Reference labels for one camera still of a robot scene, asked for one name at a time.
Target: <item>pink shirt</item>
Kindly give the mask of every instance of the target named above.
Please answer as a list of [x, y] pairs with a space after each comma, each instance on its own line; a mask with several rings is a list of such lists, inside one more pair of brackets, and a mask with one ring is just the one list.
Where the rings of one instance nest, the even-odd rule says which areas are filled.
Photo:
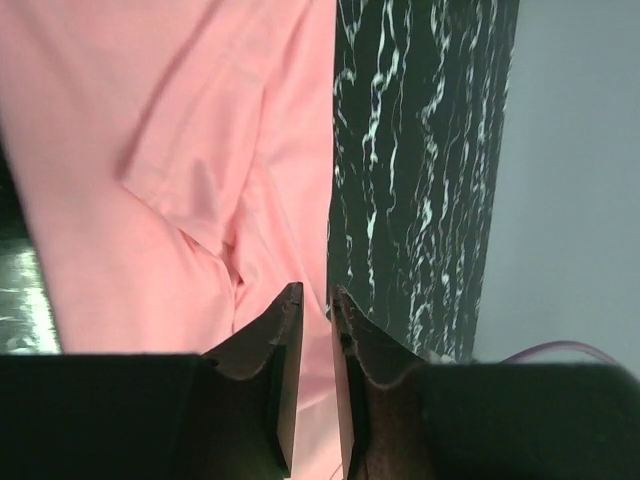
[[63, 349], [202, 352], [303, 281], [302, 480], [340, 464], [335, 4], [0, 0], [0, 119]]

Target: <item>gray wall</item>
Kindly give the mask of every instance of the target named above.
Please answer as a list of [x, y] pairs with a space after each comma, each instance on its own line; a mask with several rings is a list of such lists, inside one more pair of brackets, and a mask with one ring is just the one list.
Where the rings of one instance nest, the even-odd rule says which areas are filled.
[[475, 356], [556, 339], [640, 373], [640, 1], [520, 2]]

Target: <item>pink cable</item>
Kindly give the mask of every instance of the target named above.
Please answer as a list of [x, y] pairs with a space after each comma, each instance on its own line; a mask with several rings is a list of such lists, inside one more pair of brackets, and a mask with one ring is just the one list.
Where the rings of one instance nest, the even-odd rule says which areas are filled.
[[586, 343], [574, 342], [572, 340], [558, 340], [555, 342], [542, 343], [540, 345], [536, 345], [535, 347], [527, 348], [526, 350], [516, 353], [515, 355], [511, 355], [510, 357], [502, 360], [502, 362], [500, 363], [520, 363], [536, 357], [542, 353], [557, 351], [582, 352], [589, 355], [590, 357], [600, 360], [603, 363], [615, 365], [618, 367], [621, 366], [613, 357], [607, 355], [602, 350], [591, 345], [587, 345]]

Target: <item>marble pattern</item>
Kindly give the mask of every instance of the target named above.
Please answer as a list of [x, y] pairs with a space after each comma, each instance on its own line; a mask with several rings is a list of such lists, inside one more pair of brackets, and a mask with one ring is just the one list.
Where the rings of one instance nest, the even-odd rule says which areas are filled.
[[471, 355], [516, 0], [339, 0], [329, 284], [416, 353]]

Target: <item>pink fabric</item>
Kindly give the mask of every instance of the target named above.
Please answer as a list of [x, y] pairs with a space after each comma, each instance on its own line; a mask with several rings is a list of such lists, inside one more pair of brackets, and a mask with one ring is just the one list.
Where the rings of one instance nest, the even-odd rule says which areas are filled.
[[303, 480], [340, 463], [335, 4], [0, 0], [2, 127], [64, 350], [202, 352], [303, 281]]

